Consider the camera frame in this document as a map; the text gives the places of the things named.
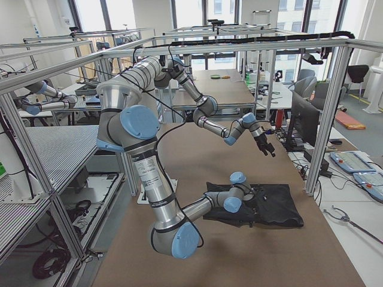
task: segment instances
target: computer monitor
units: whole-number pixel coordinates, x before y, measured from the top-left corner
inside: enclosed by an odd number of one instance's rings
[[[291,118],[288,126],[287,145],[291,145],[292,139],[302,138],[304,142],[315,146],[319,123],[319,110],[310,102],[299,96],[295,91],[291,103]]]

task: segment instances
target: chair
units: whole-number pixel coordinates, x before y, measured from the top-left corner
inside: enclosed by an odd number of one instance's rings
[[[369,71],[368,65],[355,65],[355,66],[348,66],[347,67],[347,73],[349,77],[351,78],[351,82],[354,84],[360,84],[359,87],[359,102],[361,98],[361,84],[364,81],[364,77],[367,75],[367,72]]]
[[[327,91],[329,90],[330,83],[319,83],[317,87],[315,88],[315,97],[311,101],[311,105],[319,109],[320,111],[323,111],[324,108],[324,102],[326,101]],[[341,89],[341,100],[346,94],[346,88],[342,87]]]
[[[315,76],[315,71],[314,70],[310,70],[310,69],[302,69],[299,71],[298,73],[298,77],[297,77],[297,82],[300,81],[300,80],[303,80],[304,78],[307,78],[307,77],[314,77]],[[295,83],[292,83],[291,85],[289,85],[289,88],[294,86]]]
[[[304,99],[309,99],[316,84],[316,77],[307,77],[295,83],[294,91]]]

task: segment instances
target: black cloth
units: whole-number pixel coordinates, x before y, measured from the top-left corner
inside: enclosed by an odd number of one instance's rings
[[[228,191],[230,185],[206,183],[208,191]],[[253,223],[277,225],[282,227],[302,227],[299,215],[287,184],[251,184],[254,197],[242,202],[237,213],[215,207],[203,216],[204,219],[217,220],[240,227],[253,226]]]

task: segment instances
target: blue and white device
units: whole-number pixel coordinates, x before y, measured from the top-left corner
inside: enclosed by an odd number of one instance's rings
[[[379,172],[356,172],[355,180],[372,196],[383,200],[383,175]]]
[[[330,157],[341,169],[348,173],[376,171],[373,166],[353,151],[330,152]]]

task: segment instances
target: robotic arm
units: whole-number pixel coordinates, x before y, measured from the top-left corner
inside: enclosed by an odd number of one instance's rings
[[[73,108],[76,104],[77,98],[75,96],[67,95],[62,91],[56,90],[47,85],[45,81],[40,81],[26,86],[34,94],[44,94],[51,98],[48,103],[31,103],[27,97],[16,99],[16,107],[23,109],[31,115],[37,115],[42,111],[55,111],[62,109]]]
[[[180,207],[158,160],[158,118],[151,109],[139,105],[143,91],[154,86],[165,88],[171,79],[177,80],[196,102],[193,118],[199,127],[221,136],[229,145],[233,145],[245,130],[249,130],[265,155],[267,151],[275,155],[273,146],[267,142],[253,114],[240,118],[231,131],[209,120],[208,116],[217,109],[217,103],[212,97],[198,92],[176,58],[164,63],[158,57],[147,57],[122,74],[98,85],[102,112],[97,145],[100,149],[131,155],[157,218],[150,235],[153,249],[184,259],[195,252],[200,237],[192,222],[214,206],[224,206],[229,212],[237,212],[245,195],[251,196],[252,190],[246,183],[246,177],[236,172],[230,177],[230,191],[205,193],[203,198],[187,208]]]

